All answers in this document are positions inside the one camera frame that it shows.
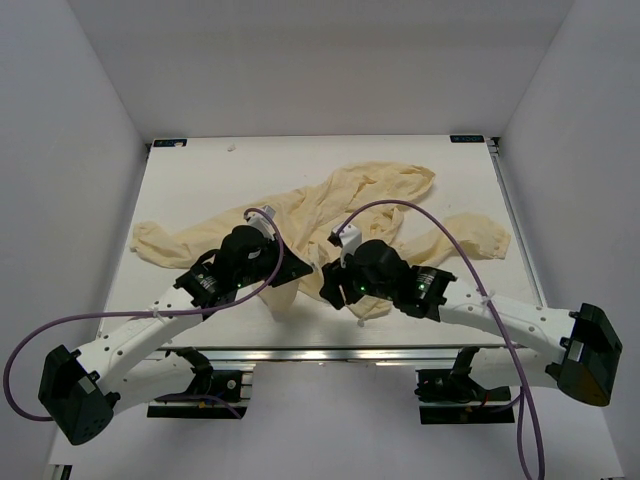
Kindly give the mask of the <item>cream yellow jacket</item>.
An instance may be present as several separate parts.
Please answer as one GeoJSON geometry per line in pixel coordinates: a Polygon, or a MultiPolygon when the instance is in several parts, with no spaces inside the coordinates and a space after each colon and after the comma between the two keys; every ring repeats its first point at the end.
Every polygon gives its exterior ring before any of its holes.
{"type": "MultiPolygon", "coordinates": [[[[271,223],[274,236],[278,235],[284,246],[314,268],[311,275],[276,288],[268,282],[249,285],[256,287],[258,295],[273,311],[287,309],[298,293],[328,303],[320,297],[319,290],[323,285],[322,267],[339,259],[341,254],[341,249],[328,241],[336,225],[355,225],[362,232],[362,242],[382,240],[411,266],[442,270],[442,263],[454,253],[468,260],[504,258],[510,245],[509,233],[480,214],[454,215],[411,241],[398,240],[405,211],[416,207],[434,179],[430,169],[415,165],[354,164],[335,170],[319,185],[225,211],[175,234],[154,222],[138,223],[130,247],[139,258],[159,267],[177,269],[182,275],[201,254],[219,247],[234,227],[248,225],[243,216],[247,209],[269,205],[275,210],[271,223]]],[[[396,309],[391,302],[373,297],[344,308],[361,319],[379,317],[396,309]]]]}

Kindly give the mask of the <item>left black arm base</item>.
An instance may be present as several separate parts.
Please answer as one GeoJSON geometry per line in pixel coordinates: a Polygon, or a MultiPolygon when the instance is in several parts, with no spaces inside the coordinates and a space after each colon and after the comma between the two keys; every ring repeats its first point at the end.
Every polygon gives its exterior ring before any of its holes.
{"type": "Polygon", "coordinates": [[[154,400],[146,416],[152,419],[241,420],[253,386],[252,364],[213,364],[208,377],[196,380],[184,393],[154,400]]]}

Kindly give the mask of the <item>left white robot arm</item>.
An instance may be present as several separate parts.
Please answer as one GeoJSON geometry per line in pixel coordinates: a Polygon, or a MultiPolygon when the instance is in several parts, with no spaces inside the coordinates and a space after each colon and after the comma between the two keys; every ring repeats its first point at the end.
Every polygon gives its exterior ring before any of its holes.
{"type": "Polygon", "coordinates": [[[149,355],[231,304],[239,289],[258,282],[273,287],[311,274],[312,267],[258,228],[237,226],[218,249],[203,254],[150,307],[74,351],[58,346],[45,358],[38,398],[70,444],[89,442],[118,413],[165,395],[205,396],[213,368],[193,347],[149,355]]]}

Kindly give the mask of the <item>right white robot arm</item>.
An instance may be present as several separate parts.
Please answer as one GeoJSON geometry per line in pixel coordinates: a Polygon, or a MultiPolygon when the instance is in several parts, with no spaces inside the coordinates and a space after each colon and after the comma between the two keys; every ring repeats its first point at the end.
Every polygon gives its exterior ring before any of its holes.
{"type": "Polygon", "coordinates": [[[414,318],[493,335],[504,326],[522,348],[518,357],[531,385],[556,388],[587,405],[609,405],[622,343],[599,307],[584,303],[570,311],[500,295],[487,299],[450,272],[409,265],[382,240],[348,245],[332,235],[330,242],[341,254],[323,266],[320,295],[334,308],[373,297],[414,318]]]}

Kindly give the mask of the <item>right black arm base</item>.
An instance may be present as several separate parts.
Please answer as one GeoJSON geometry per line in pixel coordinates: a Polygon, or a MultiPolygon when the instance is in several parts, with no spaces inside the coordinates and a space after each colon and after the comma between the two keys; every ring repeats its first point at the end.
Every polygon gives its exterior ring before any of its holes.
{"type": "Polygon", "coordinates": [[[446,369],[420,369],[414,394],[422,425],[513,424],[516,400],[509,387],[485,389],[446,369]]]}

